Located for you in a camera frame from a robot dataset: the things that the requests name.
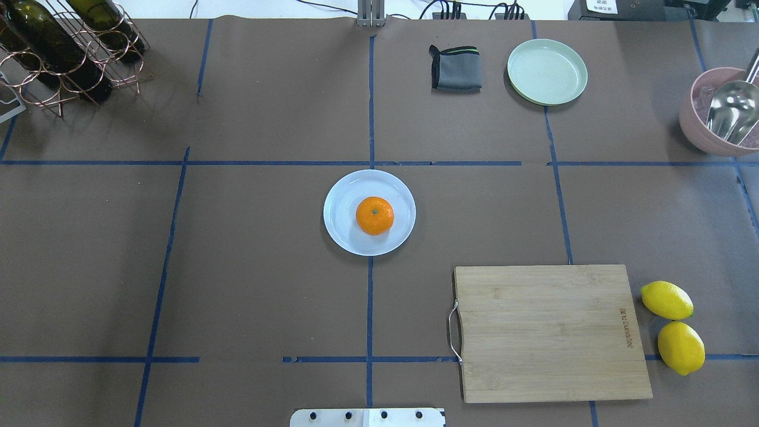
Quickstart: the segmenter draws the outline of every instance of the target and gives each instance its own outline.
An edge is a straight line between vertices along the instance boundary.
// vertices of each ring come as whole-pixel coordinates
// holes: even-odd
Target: green glass bottle
[[[77,12],[88,27],[95,31],[112,31],[98,35],[98,38],[108,49],[119,52],[127,48],[127,38],[132,41],[134,48],[141,55],[145,53],[145,44],[132,27],[124,22],[121,12],[111,0],[66,0]],[[120,60],[135,62],[140,59],[134,50],[126,52]]]
[[[0,48],[8,53],[21,52],[29,49],[26,43],[22,39],[19,39],[16,33],[13,32],[8,25],[5,24],[5,20],[0,17]],[[27,71],[37,72],[39,71],[39,59],[34,55],[15,55],[13,59],[18,62],[21,67]],[[52,74],[45,73],[44,71],[37,75],[37,80],[47,86],[50,90],[56,91],[61,86],[61,80]]]
[[[0,0],[5,22],[36,53],[52,72],[66,74],[81,90],[80,98],[102,103],[113,89],[102,69],[87,58],[84,50],[34,0]]]

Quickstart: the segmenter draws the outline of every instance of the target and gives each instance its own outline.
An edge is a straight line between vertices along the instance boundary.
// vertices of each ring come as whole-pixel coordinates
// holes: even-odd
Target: white plate
[[[534,39],[517,46],[506,70],[517,93],[542,106],[568,103],[587,85],[587,68],[580,55],[555,40]]]
[[[370,236],[356,222],[356,208],[365,198],[377,196],[392,206],[395,220],[387,232]],[[376,169],[358,170],[335,183],[324,201],[324,225],[335,243],[356,255],[382,255],[399,247],[411,234],[417,219],[414,197],[400,179]]]

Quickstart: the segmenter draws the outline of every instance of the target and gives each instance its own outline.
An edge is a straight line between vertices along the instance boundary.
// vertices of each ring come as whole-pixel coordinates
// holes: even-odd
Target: mandarin orange
[[[366,234],[378,236],[392,226],[395,214],[387,200],[372,196],[365,198],[356,209],[356,222]]]

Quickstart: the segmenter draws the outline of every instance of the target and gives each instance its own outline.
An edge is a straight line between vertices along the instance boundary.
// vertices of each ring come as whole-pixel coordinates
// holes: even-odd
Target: metal spoon
[[[707,127],[718,137],[740,145],[759,122],[759,87],[751,84],[759,71],[759,49],[742,81],[729,81],[714,93]]]

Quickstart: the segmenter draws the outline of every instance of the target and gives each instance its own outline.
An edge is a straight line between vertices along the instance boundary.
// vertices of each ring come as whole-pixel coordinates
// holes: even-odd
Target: bamboo cutting board
[[[624,265],[454,276],[465,403],[653,397]]]

